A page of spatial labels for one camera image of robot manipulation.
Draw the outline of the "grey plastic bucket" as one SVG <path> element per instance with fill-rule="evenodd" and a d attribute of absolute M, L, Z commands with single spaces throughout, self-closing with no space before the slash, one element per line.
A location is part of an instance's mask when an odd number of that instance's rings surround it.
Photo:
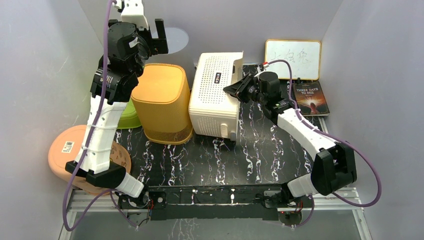
<path fill-rule="evenodd" d="M 174 54 L 184 49 L 189 43 L 188 33 L 179 27 L 166 27 L 165 29 L 168 54 Z"/>

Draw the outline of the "cream perforated laundry basket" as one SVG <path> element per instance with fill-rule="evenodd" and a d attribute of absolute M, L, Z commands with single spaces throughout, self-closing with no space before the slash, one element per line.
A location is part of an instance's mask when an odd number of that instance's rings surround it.
<path fill-rule="evenodd" d="M 197 135 L 237 140 L 240 102 L 224 92 L 243 76 L 243 52 L 200 55 L 189 101 L 189 117 Z"/>

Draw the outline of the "yellow slatted plastic basket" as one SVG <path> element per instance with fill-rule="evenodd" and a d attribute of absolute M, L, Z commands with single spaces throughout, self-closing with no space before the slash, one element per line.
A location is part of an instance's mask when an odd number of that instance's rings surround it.
<path fill-rule="evenodd" d="M 150 141 L 180 145 L 191 138 L 191 93 L 186 72 L 181 66 L 148 63 L 130 97 Z"/>

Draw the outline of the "green plastic tub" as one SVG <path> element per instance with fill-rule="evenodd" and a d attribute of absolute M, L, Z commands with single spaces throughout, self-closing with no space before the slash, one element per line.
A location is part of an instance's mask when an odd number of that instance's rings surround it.
<path fill-rule="evenodd" d="M 133 101 L 130 99 L 126 105 L 126 108 L 122 112 L 117 129 L 135 129 L 141 126 L 142 124 L 134 107 Z"/>

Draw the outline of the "orange plastic bucket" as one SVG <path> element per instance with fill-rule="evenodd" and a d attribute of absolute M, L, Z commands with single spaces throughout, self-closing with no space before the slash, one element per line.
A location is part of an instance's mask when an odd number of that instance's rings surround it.
<path fill-rule="evenodd" d="M 87 133 L 87 126 L 76 125 L 73 126 L 61 134 L 52 142 L 48 151 L 48 164 L 52 172 L 61 178 L 62 180 L 69 182 L 71 179 L 72 172 L 66 171 L 66 163 L 78 161 L 80 159 L 79 153 L 82 151 L 82 146 L 85 143 Z M 131 158 L 127 149 L 116 141 L 114 141 L 114 135 L 107 134 L 105 140 L 95 140 L 95 137 L 99 136 L 97 132 L 94 133 L 92 140 L 90 140 L 90 148 L 94 146 L 99 149 L 109 149 L 109 161 L 110 166 L 113 164 L 119 165 L 124 168 L 125 172 L 131 173 Z"/>

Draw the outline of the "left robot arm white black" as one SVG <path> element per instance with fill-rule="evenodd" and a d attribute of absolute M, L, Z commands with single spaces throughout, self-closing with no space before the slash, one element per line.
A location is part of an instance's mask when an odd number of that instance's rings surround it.
<path fill-rule="evenodd" d="M 110 160 L 110 153 L 121 115 L 139 83 L 146 60 L 168 53 L 163 19 L 155 19 L 155 26 L 157 38 L 152 37 L 149 27 L 141 29 L 134 23 L 116 19 L 106 23 L 107 52 L 102 54 L 93 75 L 83 143 L 76 158 L 65 164 L 65 170 L 73 177 L 128 195 L 137 208 L 147 206 L 149 194 L 143 191 L 144 184 L 125 167 Z"/>

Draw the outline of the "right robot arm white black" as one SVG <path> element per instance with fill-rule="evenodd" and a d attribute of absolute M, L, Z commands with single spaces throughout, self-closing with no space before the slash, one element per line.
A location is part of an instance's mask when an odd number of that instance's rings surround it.
<path fill-rule="evenodd" d="M 293 104 L 283 97 L 276 73 L 265 71 L 257 77 L 248 74 L 223 91 L 241 103 L 260 104 L 263 114 L 314 158 L 311 173 L 282 184 L 281 192 L 276 195 L 282 204 L 295 207 L 303 196 L 327 196 L 357 180 L 353 149 L 319 134 L 318 128 L 299 115 Z"/>

